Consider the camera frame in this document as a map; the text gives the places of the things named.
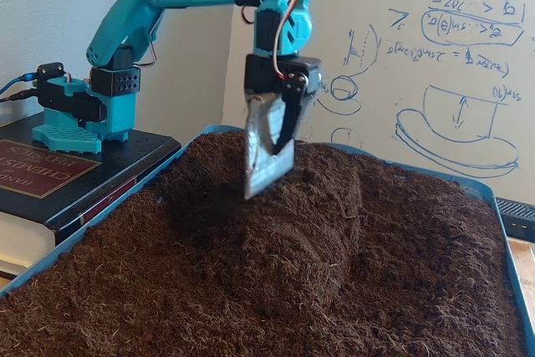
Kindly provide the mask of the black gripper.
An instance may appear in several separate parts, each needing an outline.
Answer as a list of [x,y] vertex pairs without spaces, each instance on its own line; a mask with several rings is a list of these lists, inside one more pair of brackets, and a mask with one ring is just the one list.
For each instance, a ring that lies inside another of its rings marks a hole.
[[285,56],[273,59],[255,54],[246,57],[244,89],[248,116],[245,137],[244,198],[267,189],[293,168],[293,137],[308,96],[321,83],[319,59]]

